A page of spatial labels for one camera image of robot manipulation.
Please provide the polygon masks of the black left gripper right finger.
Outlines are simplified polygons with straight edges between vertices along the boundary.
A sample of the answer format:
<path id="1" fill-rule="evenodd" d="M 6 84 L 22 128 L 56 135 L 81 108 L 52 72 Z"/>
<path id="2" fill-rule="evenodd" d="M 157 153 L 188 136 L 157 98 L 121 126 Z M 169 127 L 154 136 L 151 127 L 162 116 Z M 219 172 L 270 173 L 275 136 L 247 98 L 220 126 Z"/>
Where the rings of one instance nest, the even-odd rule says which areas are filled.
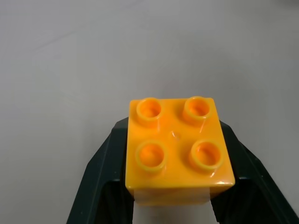
<path id="1" fill-rule="evenodd" d="M 299 224 L 261 161 L 221 122 L 235 185 L 211 200 L 219 224 Z"/>

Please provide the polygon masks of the orange studded building block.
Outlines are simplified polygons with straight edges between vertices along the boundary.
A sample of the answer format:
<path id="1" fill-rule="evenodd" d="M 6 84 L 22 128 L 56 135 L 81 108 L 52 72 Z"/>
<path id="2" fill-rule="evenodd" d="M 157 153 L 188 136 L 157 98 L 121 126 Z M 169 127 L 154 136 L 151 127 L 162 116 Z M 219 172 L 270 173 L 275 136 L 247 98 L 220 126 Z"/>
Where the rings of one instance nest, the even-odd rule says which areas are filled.
<path id="1" fill-rule="evenodd" d="M 125 186 L 137 204 L 205 203 L 234 185 L 212 98 L 130 102 Z"/>

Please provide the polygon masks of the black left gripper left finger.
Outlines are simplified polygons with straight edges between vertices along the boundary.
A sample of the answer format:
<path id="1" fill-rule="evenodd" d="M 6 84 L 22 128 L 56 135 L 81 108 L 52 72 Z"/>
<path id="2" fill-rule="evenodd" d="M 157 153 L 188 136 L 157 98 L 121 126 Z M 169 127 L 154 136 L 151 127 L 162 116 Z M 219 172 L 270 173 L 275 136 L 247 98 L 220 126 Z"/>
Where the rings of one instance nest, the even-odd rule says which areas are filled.
<path id="1" fill-rule="evenodd" d="M 125 187 L 128 119 L 118 121 L 88 162 L 66 224 L 132 224 Z"/>

